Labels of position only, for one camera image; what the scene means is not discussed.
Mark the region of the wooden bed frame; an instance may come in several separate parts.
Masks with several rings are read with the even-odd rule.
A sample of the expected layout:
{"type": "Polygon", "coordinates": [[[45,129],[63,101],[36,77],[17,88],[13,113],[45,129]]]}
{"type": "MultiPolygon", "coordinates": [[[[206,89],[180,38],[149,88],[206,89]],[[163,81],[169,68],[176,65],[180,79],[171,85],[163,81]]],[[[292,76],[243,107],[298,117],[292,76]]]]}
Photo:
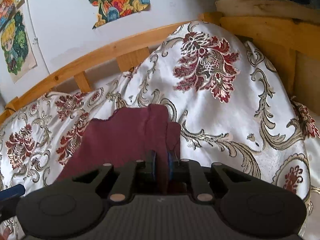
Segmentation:
{"type": "MultiPolygon", "coordinates": [[[[223,16],[204,13],[203,21],[216,23],[232,34],[247,37],[270,58],[287,93],[319,113],[319,24],[268,16],[223,16]]],[[[85,71],[111,59],[125,72],[149,56],[149,47],[164,41],[179,23],[151,29],[94,50],[65,65],[19,98],[9,102],[1,122],[58,84],[73,78],[82,92],[92,91],[85,71]]]]}

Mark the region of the white floral satin bedspread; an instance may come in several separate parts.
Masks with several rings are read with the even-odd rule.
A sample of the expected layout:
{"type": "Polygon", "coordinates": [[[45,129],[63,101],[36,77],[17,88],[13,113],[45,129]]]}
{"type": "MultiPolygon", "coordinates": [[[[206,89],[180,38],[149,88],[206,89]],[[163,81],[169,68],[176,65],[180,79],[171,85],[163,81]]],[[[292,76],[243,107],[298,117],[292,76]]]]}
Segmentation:
{"type": "Polygon", "coordinates": [[[319,115],[288,95],[252,42],[208,23],[178,27],[142,63],[92,92],[50,92],[1,125],[1,189],[57,180],[92,119],[123,107],[167,107],[180,156],[221,162],[306,204],[304,239],[319,239],[319,115]]]}

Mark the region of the maroon long-sleeve garment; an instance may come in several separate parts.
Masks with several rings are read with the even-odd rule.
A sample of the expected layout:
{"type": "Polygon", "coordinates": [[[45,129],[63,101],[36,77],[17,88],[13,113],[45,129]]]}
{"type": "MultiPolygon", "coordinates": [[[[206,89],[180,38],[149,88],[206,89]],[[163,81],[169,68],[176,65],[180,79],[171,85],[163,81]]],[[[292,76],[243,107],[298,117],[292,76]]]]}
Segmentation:
{"type": "Polygon", "coordinates": [[[92,119],[80,146],[58,180],[83,174],[105,163],[121,167],[130,161],[156,154],[156,183],[163,192],[169,181],[169,153],[180,156],[181,126],[169,120],[168,109],[151,104],[145,108],[116,110],[107,120],[92,119]]]}

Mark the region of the blonde anime character poster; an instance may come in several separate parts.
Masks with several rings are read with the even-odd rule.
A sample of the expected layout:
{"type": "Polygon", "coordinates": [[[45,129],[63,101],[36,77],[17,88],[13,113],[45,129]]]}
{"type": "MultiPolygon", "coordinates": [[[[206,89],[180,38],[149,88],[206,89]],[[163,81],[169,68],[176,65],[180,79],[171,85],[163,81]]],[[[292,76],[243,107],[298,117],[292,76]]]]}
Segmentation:
{"type": "Polygon", "coordinates": [[[29,70],[37,66],[26,31],[23,13],[20,10],[7,22],[3,29],[1,48],[4,53],[7,71],[13,83],[16,83],[29,70]]]}

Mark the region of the top anime poster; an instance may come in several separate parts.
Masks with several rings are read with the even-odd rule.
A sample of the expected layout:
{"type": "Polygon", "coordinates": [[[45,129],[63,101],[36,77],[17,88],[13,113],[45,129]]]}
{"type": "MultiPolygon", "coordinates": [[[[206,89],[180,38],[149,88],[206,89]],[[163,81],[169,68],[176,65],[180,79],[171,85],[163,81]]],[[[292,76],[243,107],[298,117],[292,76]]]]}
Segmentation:
{"type": "Polygon", "coordinates": [[[1,0],[0,3],[0,28],[3,28],[9,19],[9,16],[14,9],[14,0],[1,0]]]}

